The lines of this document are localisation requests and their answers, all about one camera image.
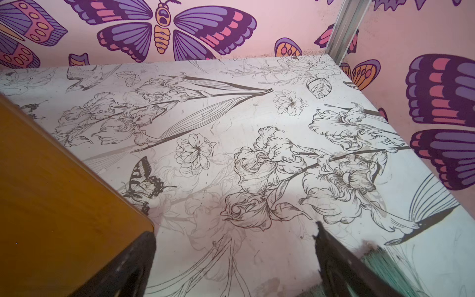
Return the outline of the wooden three-tier shelf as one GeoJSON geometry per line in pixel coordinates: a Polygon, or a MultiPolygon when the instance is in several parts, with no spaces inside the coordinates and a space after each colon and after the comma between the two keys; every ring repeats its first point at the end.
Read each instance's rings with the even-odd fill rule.
{"type": "Polygon", "coordinates": [[[1,295],[71,297],[151,221],[1,98],[1,295]]]}

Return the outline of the mint green hand brush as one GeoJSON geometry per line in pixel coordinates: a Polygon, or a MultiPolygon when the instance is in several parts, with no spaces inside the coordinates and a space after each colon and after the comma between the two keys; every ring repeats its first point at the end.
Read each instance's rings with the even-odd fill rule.
{"type": "Polygon", "coordinates": [[[409,278],[388,251],[379,247],[372,249],[361,258],[361,261],[404,297],[419,296],[409,278]]]}

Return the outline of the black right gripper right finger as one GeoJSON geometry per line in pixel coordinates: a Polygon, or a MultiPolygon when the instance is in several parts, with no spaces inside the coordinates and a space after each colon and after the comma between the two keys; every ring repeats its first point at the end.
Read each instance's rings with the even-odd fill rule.
{"type": "Polygon", "coordinates": [[[400,297],[402,294],[371,271],[358,257],[334,238],[320,221],[313,237],[324,292],[328,297],[400,297]]]}

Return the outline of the aluminium frame post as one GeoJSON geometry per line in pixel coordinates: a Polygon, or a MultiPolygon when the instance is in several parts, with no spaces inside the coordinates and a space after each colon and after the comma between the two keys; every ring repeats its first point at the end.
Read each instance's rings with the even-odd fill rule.
{"type": "Polygon", "coordinates": [[[325,54],[340,65],[356,35],[371,0],[344,0],[334,23],[325,54]]]}

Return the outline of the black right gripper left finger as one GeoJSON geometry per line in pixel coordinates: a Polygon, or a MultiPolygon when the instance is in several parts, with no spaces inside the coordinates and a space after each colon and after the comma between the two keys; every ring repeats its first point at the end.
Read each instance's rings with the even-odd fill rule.
{"type": "Polygon", "coordinates": [[[144,232],[71,296],[143,297],[156,248],[154,233],[144,232]]]}

